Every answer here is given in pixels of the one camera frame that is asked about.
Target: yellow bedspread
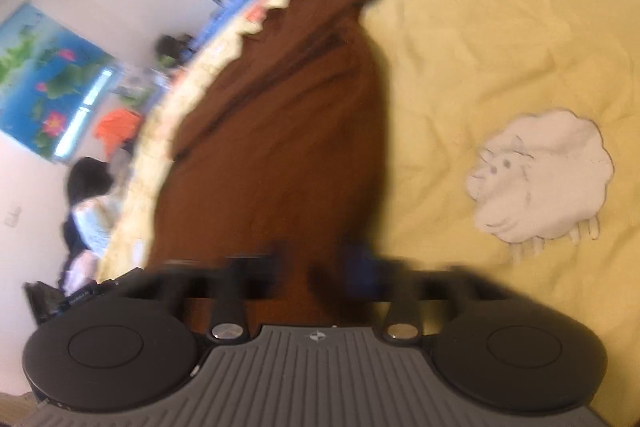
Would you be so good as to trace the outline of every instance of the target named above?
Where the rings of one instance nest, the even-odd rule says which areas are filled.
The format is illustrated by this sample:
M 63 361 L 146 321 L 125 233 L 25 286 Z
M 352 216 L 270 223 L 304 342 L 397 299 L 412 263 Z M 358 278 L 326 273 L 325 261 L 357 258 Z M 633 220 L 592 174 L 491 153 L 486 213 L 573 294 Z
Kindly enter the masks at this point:
M 640 0 L 380 0 L 362 17 L 390 96 L 378 250 L 477 267 L 588 325 L 609 355 L 594 407 L 617 426 L 640 418 L 639 14 Z M 233 20 L 149 119 L 102 279 L 144 265 L 173 131 L 258 30 Z M 556 171 L 560 187 L 535 188 Z M 511 232 L 502 208 L 522 218 Z M 542 223 L 558 208 L 560 224 Z

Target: orange cloth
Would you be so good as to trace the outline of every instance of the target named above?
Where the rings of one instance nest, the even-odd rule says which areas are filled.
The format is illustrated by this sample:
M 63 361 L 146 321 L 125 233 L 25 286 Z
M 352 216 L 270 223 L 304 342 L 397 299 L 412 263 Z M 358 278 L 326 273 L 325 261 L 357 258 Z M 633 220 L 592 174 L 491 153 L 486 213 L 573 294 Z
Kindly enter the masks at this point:
M 94 130 L 94 137 L 104 142 L 104 153 L 107 159 L 120 144 L 135 136 L 142 117 L 127 109 L 115 109 L 105 115 Z

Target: light switch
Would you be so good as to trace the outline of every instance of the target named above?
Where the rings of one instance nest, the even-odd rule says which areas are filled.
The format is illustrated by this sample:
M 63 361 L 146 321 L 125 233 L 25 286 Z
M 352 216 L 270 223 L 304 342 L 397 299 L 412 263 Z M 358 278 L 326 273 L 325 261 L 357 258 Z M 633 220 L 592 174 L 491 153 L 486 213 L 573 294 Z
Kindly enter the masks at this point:
M 20 221 L 20 214 L 22 213 L 22 207 L 18 203 L 12 203 L 9 206 L 9 210 L 4 216 L 4 224 L 11 229 L 14 229 L 18 226 L 18 221 Z

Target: controller logo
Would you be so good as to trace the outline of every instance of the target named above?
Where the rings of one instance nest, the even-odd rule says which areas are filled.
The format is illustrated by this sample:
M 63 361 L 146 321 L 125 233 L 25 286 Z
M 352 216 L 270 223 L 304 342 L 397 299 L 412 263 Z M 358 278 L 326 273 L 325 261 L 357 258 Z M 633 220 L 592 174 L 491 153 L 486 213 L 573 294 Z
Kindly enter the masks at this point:
M 316 343 L 321 343 L 322 341 L 325 340 L 326 335 L 324 333 L 322 333 L 322 331 L 316 330 L 313 333 L 309 334 L 308 336 L 312 341 L 316 342 Z

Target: sheep drawing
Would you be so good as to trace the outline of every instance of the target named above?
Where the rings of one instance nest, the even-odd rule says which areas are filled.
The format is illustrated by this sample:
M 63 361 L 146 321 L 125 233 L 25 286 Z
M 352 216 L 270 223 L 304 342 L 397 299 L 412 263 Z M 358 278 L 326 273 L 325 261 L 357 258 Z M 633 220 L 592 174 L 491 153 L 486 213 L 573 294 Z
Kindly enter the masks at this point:
M 546 239 L 566 234 L 577 243 L 580 221 L 598 238 L 613 164 L 591 120 L 564 109 L 521 116 L 487 140 L 479 156 L 466 179 L 478 202 L 474 222 L 509 243 L 514 261 L 529 239 L 536 253 Z

